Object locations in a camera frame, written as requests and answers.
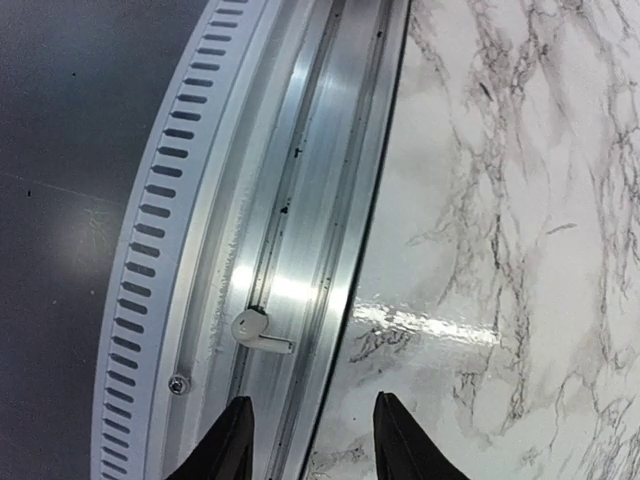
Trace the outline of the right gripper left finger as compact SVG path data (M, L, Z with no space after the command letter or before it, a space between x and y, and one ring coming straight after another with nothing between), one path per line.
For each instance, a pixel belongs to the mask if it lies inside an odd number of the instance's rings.
M172 480L251 479L254 429L251 398L235 397L172 473Z

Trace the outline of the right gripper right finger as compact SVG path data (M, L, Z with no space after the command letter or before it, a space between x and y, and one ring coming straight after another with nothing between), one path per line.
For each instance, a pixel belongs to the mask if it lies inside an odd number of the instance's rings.
M378 479L467 479L393 393L379 392L373 413Z

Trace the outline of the white wireless earbud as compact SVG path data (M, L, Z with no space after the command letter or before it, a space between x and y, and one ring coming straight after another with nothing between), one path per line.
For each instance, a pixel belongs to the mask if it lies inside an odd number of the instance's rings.
M232 322L231 334L237 343L254 350L288 355L294 350L294 343L284 338L268 336L269 316L254 309L241 312Z

